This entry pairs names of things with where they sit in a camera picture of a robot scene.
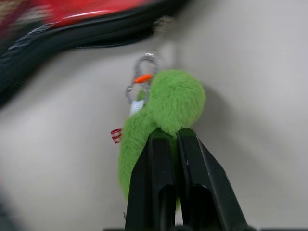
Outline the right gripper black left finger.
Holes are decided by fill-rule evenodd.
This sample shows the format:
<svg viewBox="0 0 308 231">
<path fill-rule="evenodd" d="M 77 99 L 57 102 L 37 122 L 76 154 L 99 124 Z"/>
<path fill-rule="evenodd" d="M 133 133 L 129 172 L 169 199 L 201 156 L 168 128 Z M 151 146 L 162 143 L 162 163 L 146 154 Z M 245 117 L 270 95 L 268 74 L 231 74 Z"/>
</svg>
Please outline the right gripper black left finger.
<svg viewBox="0 0 308 231">
<path fill-rule="evenodd" d="M 176 178 L 169 140 L 160 129 L 152 132 L 133 168 L 127 231 L 168 231 L 175 225 Z"/>
</svg>

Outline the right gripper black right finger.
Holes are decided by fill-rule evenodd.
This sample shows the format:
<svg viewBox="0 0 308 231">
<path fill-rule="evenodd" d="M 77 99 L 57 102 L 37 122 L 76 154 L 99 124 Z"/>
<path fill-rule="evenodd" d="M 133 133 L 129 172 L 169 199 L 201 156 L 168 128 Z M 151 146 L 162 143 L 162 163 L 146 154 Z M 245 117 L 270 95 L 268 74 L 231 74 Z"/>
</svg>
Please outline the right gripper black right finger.
<svg viewBox="0 0 308 231">
<path fill-rule="evenodd" d="M 246 231 L 248 224 L 221 164 L 192 129 L 177 133 L 180 203 L 194 231 Z"/>
</svg>

